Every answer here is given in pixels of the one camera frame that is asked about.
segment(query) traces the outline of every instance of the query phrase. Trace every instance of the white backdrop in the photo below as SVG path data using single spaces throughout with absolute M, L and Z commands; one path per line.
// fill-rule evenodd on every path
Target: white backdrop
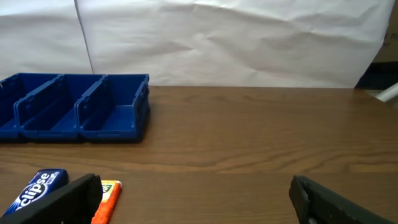
M 18 1 L 26 0 L 6 2 L 18 9 Z M 6 71 L 87 73 L 87 46 L 95 73 L 149 73 L 151 85 L 343 88 L 377 54 L 394 3 L 77 0 L 85 46 L 73 1 L 37 1 L 57 10 L 35 12 L 46 21 L 25 15 L 34 9 L 14 14 L 30 21 L 18 23 L 22 36 L 0 15 L 0 46 L 24 43 L 10 57 L 0 52 Z

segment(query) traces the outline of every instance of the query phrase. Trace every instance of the blue package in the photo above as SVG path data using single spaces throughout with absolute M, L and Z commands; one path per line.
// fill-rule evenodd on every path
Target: blue package
M 14 213 L 32 202 L 66 185 L 68 172 L 63 169 L 42 169 L 37 171 L 18 198 L 7 209 L 4 215 Z

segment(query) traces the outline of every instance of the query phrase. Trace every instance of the orange package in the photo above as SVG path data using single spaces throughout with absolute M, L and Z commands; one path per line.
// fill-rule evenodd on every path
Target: orange package
M 122 191 L 122 183 L 117 180 L 101 180 L 102 182 L 102 201 L 95 213 L 91 224 L 108 224 L 116 202 L 118 201 L 120 192 Z

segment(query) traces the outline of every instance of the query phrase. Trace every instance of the yellow label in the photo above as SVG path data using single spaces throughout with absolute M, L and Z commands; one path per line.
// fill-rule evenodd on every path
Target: yellow label
M 112 194 L 114 186 L 116 184 L 115 180 L 101 180 L 102 183 L 102 201 L 103 203 L 107 202 L 109 197 Z

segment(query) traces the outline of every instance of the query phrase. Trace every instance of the tabletop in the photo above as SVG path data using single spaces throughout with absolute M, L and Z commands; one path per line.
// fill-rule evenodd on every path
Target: tabletop
M 135 144 L 0 144 L 0 211 L 39 169 L 120 180 L 116 223 L 298 223 L 306 175 L 398 223 L 397 111 L 359 90 L 150 88 Z

